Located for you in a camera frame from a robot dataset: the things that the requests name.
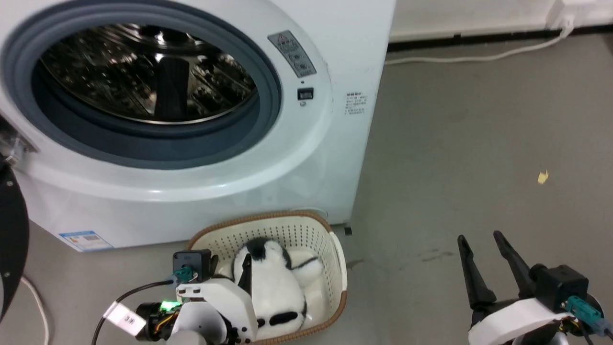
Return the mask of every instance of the laundry basket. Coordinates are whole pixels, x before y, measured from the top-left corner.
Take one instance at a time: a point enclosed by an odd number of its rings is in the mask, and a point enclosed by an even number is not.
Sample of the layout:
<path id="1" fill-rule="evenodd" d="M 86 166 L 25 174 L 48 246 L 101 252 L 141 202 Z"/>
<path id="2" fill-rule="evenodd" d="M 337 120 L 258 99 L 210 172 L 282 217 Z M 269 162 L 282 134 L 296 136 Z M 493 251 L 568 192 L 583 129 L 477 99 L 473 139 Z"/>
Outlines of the laundry basket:
<path id="1" fill-rule="evenodd" d="M 343 249 L 337 236 L 320 216 L 309 212 L 291 211 L 231 220 L 200 231 L 190 240 L 188 249 L 208 249 L 213 254 L 219 255 L 218 268 L 226 266 L 229 269 L 235 253 L 247 241 L 257 237 L 279 241 L 290 256 L 294 250 L 311 252 L 311 256 L 321 258 L 324 272 L 321 281 L 323 308 L 320 322 L 288 335 L 256 341 L 255 344 L 279 344 L 330 327 L 345 308 L 347 269 Z"/>

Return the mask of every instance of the plush toy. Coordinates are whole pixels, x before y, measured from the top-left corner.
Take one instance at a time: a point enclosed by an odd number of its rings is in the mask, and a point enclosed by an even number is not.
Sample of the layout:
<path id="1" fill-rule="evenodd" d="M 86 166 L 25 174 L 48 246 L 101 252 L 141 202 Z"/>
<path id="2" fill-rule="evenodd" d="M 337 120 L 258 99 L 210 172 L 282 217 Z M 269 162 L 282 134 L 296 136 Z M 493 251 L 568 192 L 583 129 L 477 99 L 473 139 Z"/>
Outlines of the plush toy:
<path id="1" fill-rule="evenodd" d="M 292 268 L 289 254 L 269 238 L 254 238 L 234 257 L 235 282 L 243 273 L 242 263 L 251 254 L 251 299 L 257 316 L 257 339 L 268 339 L 300 329 L 307 315 L 303 288 L 324 270 L 321 260 L 313 257 Z"/>

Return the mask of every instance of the warning label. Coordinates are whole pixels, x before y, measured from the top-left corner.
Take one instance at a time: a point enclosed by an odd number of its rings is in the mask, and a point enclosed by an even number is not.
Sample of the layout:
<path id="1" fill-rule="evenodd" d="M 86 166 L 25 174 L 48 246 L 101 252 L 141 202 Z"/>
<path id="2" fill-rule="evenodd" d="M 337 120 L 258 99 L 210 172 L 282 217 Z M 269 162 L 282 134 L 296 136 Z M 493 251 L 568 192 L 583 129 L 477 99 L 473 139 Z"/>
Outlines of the warning label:
<path id="1" fill-rule="evenodd" d="M 302 78 L 317 73 L 311 59 L 289 30 L 272 34 L 268 36 L 268 40 L 283 54 L 297 77 Z"/>
<path id="2" fill-rule="evenodd" d="M 345 115 L 364 114 L 368 96 L 362 92 L 349 92 L 345 96 Z"/>

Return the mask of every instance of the concrete floor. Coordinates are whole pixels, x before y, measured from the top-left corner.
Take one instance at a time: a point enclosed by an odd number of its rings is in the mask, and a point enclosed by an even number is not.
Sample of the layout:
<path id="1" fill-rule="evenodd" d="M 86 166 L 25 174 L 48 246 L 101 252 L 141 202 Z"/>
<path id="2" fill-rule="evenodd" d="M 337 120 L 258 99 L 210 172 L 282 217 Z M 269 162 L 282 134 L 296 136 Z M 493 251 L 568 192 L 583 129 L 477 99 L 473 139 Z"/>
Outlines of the concrete floor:
<path id="1" fill-rule="evenodd" d="M 295 344 L 465 344 L 470 324 L 456 238 L 499 299 L 516 296 L 493 230 L 529 265 L 567 263 L 613 311 L 613 58 L 609 37 L 573 37 L 494 63 L 386 68 L 353 218 L 341 237 L 349 301 L 327 331 Z M 526 42 L 423 55 L 491 54 Z M 541 171 L 549 171 L 544 185 Z M 26 274 L 50 311 L 53 344 L 88 344 L 108 304 L 170 270 L 183 244 L 78 254 L 33 227 Z M 172 298 L 167 289 L 127 300 Z M 597 344 L 607 344 L 594 339 Z M 2 344 L 42 344 L 23 286 Z M 100 345 L 137 344 L 106 326 Z M 584 343 L 580 339 L 573 344 Z"/>

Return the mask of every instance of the stainless steel drum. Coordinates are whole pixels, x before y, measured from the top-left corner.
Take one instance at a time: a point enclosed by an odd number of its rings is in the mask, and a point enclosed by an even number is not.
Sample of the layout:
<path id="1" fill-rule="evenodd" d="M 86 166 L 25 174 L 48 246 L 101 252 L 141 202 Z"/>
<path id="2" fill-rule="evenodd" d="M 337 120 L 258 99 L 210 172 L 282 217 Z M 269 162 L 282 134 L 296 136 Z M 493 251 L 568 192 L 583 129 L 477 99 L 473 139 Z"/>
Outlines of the stainless steel drum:
<path id="1" fill-rule="evenodd" d="M 186 33 L 135 24 L 73 34 L 41 58 L 77 99 L 130 120 L 184 125 L 221 117 L 256 93 L 230 55 Z"/>

